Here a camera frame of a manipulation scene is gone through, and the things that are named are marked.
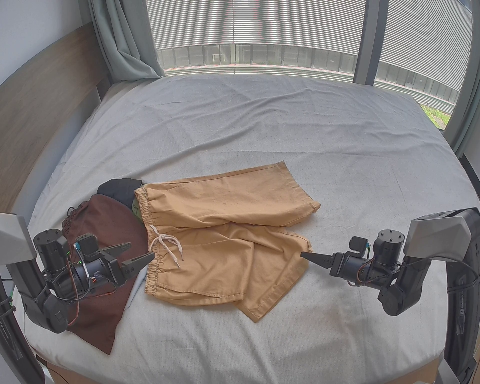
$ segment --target green lawn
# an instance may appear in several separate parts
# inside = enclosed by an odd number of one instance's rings
[[[438,109],[427,107],[425,105],[421,105],[421,107],[437,128],[440,128],[440,129],[445,128],[444,126],[441,126],[438,122],[436,122],[433,117],[435,116],[439,118],[444,123],[444,125],[447,125],[448,121],[450,120],[450,115],[447,115],[446,113],[443,113]]]

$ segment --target khaki shorts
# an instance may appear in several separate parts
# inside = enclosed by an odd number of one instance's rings
[[[308,267],[309,241],[284,227],[320,204],[295,182],[284,162],[214,176],[146,184],[135,191],[152,250],[145,292],[177,305],[233,302],[259,321]]]

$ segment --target white bed sheet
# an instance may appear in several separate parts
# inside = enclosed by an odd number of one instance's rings
[[[60,228],[110,178],[160,182],[285,160],[322,206],[293,229],[315,252],[351,236],[480,206],[449,146],[419,105],[370,86],[287,76],[197,75],[112,87],[57,166],[31,222]],[[420,302],[386,315],[378,292],[351,288],[311,264],[253,323],[233,305],[174,306],[143,292],[120,321],[110,356],[24,316],[29,343],[99,383],[383,383],[433,360],[446,331],[444,263]]]

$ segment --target wrinkled bed sheet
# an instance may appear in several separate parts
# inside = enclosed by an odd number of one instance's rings
[[[70,206],[110,178],[162,182],[284,160],[320,210],[292,229],[315,252],[351,236],[406,234],[428,213],[479,206],[463,168],[409,96],[274,75],[195,75],[113,86],[39,198],[32,235],[60,228]],[[378,291],[310,265],[259,323],[231,304],[179,307],[144,282],[105,355],[24,316],[30,344],[99,383],[383,383],[433,360],[446,332],[446,277],[434,261],[420,302],[386,315]]]

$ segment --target white drawstring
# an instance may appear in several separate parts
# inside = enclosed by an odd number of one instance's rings
[[[170,253],[170,256],[172,257],[173,261],[175,262],[177,267],[180,268],[179,261],[178,261],[177,257],[168,248],[168,246],[163,242],[163,240],[166,240],[166,241],[171,242],[172,244],[175,244],[179,248],[180,256],[181,256],[181,259],[183,260],[183,253],[182,253],[183,249],[181,247],[181,244],[180,244],[179,240],[175,236],[166,235],[165,233],[158,233],[156,227],[154,227],[153,225],[150,225],[150,228],[153,229],[153,232],[155,232],[158,236],[153,239],[152,244],[150,244],[150,247],[148,247],[148,251],[151,252],[152,247],[155,244],[155,241],[158,241],[160,244],[163,245],[163,248],[165,248],[167,250],[167,252]]]

